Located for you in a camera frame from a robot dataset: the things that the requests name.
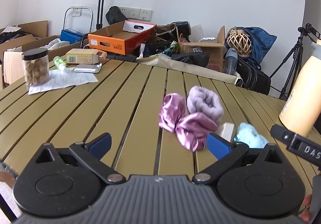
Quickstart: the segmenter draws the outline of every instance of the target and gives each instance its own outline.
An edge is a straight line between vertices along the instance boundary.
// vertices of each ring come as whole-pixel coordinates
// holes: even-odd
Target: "slatted table top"
[[[284,101],[192,74],[117,60],[104,64],[96,77],[98,83],[35,95],[27,94],[22,78],[1,91],[0,159],[20,174],[42,143],[66,148],[109,132],[112,147],[102,162],[126,178],[131,174],[191,178],[217,159],[207,149],[195,153],[184,149],[174,134],[159,128],[158,113],[165,94],[187,96],[193,86],[203,86],[219,94],[222,123],[237,127],[248,122],[277,143],[303,180],[306,193],[312,192],[317,167],[289,153],[269,133],[272,125],[280,124]],[[315,129],[308,138],[321,144]]]

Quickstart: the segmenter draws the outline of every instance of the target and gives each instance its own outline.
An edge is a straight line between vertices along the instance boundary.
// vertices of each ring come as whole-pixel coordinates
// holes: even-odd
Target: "pink satin hair bow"
[[[185,115],[186,99],[179,94],[166,95],[159,112],[158,125],[176,133],[179,142],[195,152],[205,148],[209,133],[217,130],[217,124],[202,112]]]

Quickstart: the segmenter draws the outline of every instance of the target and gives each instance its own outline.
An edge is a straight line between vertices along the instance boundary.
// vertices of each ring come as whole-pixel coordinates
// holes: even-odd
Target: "black jar lid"
[[[36,60],[48,55],[48,49],[45,47],[35,48],[22,53],[24,61]]]

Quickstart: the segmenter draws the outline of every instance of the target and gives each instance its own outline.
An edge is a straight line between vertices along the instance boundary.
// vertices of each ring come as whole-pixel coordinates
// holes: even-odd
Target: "small green bottle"
[[[67,65],[59,56],[54,57],[54,63],[57,69],[63,74],[67,72]]]

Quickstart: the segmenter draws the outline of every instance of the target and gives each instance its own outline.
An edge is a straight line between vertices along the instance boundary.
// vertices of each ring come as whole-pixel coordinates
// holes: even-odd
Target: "box handle hole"
[[[143,26],[138,26],[138,25],[135,25],[135,26],[134,26],[134,29],[139,29],[139,30],[143,30],[143,29],[144,29],[144,27],[143,27]]]
[[[105,43],[105,42],[99,42],[102,46],[110,46],[109,43]]]

